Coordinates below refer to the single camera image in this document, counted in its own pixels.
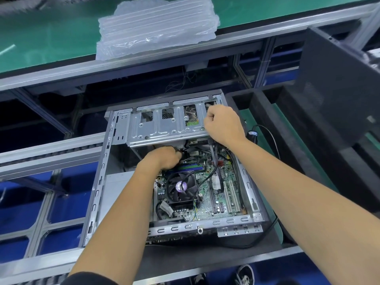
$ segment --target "cpu fan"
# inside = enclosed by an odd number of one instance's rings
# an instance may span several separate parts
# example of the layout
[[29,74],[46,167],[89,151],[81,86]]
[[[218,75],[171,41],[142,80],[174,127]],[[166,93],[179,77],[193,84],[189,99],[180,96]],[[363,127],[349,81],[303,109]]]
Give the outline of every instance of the cpu fan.
[[186,177],[185,173],[173,173],[167,178],[166,199],[169,205],[185,205],[193,203],[194,199],[198,202],[198,193],[194,192],[197,186],[195,174]]

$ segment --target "person's right arm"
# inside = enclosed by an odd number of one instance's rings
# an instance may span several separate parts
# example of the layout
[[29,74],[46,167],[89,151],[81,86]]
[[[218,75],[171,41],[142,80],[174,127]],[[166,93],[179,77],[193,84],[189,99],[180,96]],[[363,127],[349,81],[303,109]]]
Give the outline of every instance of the person's right arm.
[[210,107],[204,126],[239,158],[288,232],[333,285],[380,283],[379,219],[247,140],[230,107]]

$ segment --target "purple fan label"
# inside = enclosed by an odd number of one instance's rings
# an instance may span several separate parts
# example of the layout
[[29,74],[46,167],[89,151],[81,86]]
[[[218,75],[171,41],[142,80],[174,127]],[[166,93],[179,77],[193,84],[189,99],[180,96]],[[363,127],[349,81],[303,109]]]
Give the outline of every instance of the purple fan label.
[[[178,192],[182,192],[182,190],[181,190],[181,181],[180,182],[177,182],[177,184],[176,184],[176,190],[178,191]],[[184,191],[186,191],[186,189],[187,189],[187,184],[186,184],[186,182],[183,182],[182,183],[182,188],[183,188],[183,190]]]

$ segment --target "human hand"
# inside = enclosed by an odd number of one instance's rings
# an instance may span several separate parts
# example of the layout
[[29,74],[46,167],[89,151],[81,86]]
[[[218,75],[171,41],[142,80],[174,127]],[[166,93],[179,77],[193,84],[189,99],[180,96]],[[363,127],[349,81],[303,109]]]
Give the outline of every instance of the human hand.
[[182,153],[176,152],[172,146],[164,146],[150,151],[141,162],[158,170],[168,170],[176,166],[181,157]]
[[209,107],[204,127],[212,139],[228,148],[231,148],[235,141],[245,139],[240,118],[231,107],[224,105]]

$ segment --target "forearm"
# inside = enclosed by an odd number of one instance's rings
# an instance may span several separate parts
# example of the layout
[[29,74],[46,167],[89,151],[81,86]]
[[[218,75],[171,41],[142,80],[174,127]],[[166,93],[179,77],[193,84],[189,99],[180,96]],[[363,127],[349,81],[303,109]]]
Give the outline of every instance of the forearm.
[[70,274],[89,271],[119,285],[132,284],[144,251],[154,180],[159,172],[159,168],[146,165],[138,164]]
[[229,147],[289,233],[330,282],[378,282],[380,275],[375,267],[380,262],[380,221],[377,218],[248,140],[235,141]]

